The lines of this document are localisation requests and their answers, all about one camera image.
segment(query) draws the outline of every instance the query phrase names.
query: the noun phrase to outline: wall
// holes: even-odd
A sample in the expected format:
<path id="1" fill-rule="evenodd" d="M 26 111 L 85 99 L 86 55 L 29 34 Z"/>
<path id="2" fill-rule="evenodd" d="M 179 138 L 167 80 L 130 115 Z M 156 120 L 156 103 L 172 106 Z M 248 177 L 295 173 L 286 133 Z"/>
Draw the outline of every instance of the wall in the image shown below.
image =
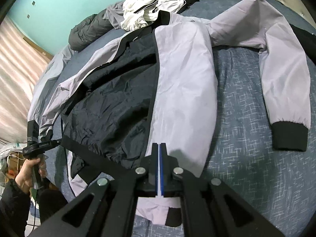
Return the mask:
<path id="1" fill-rule="evenodd" d="M 8 15 L 26 36 L 54 55 L 68 43 L 75 25 L 116 1 L 120 0 L 17 0 Z"/>

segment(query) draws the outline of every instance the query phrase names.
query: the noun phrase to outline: screw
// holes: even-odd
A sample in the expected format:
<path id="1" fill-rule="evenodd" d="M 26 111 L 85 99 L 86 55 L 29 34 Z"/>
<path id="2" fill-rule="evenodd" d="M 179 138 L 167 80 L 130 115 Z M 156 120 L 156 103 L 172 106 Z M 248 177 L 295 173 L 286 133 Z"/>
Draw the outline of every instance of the screw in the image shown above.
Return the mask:
<path id="1" fill-rule="evenodd" d="M 175 168 L 173 169 L 173 172 L 174 172 L 176 175 L 181 175 L 181 174 L 184 172 L 184 170 L 183 170 L 183 168 L 181 168 L 181 167 L 175 167 Z"/>
<path id="2" fill-rule="evenodd" d="M 146 169 L 144 169 L 143 167 L 138 167 L 135 169 L 135 172 L 138 175 L 142 175 L 142 174 L 146 173 Z"/>
<path id="3" fill-rule="evenodd" d="M 214 177 L 212 180 L 211 180 L 211 184 L 212 185 L 215 185 L 215 186 L 219 186 L 221 184 L 221 180 Z"/>
<path id="4" fill-rule="evenodd" d="M 107 179 L 106 178 L 100 178 L 100 179 L 97 180 L 97 184 L 99 186 L 104 186 L 104 185 L 107 184 Z"/>

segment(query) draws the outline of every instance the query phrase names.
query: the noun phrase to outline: black pants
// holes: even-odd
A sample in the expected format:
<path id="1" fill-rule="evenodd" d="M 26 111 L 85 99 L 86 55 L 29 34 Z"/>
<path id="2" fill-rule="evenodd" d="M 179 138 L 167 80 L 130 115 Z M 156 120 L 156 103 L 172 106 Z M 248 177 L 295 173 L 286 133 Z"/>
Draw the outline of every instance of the black pants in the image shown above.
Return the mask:
<path id="1" fill-rule="evenodd" d="M 43 190 L 38 195 L 39 216 L 41 224 L 68 204 L 60 191 Z"/>

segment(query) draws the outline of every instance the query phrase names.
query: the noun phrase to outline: bed sheet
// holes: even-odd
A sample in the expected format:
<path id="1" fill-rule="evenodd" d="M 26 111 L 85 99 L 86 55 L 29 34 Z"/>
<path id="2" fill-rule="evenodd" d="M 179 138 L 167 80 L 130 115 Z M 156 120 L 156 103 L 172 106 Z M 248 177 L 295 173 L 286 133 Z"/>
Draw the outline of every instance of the bed sheet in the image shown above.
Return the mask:
<path id="1" fill-rule="evenodd" d="M 184 11 L 184 16 L 212 19 L 241 0 L 200 0 Z M 316 29 L 294 11 L 276 0 L 267 0 L 289 23 L 316 34 Z M 94 51 L 123 35 L 112 30 L 75 54 L 57 84 L 76 74 Z M 217 176 L 278 227 L 286 237 L 297 237 L 316 209 L 316 67 L 308 58 L 311 75 L 312 127 L 308 149 L 304 153 L 272 149 L 260 83 L 258 50 L 219 46 L 213 49 L 218 78 L 217 123 L 207 165 L 202 177 Z M 60 118 L 54 127 L 54 139 L 61 137 Z M 68 201 L 74 198 L 67 179 L 63 148 L 47 153 L 48 178 L 58 186 Z M 153 225 L 135 217 L 133 236 L 184 236 L 183 227 Z"/>

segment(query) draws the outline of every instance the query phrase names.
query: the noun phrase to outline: human hand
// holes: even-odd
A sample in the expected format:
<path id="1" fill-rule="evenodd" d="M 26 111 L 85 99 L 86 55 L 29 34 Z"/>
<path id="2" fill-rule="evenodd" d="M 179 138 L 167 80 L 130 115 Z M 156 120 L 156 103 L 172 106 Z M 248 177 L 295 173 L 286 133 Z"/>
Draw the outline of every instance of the human hand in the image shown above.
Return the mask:
<path id="1" fill-rule="evenodd" d="M 47 157 L 42 155 L 40 158 L 35 158 L 32 160 L 25 160 L 23 166 L 15 178 L 15 182 L 20 187 L 20 189 L 24 193 L 29 193 L 30 188 L 33 187 L 33 180 L 32 180 L 32 167 L 35 165 L 39 165 L 39 174 L 42 178 L 47 176 L 46 170 L 46 162 L 45 159 Z"/>

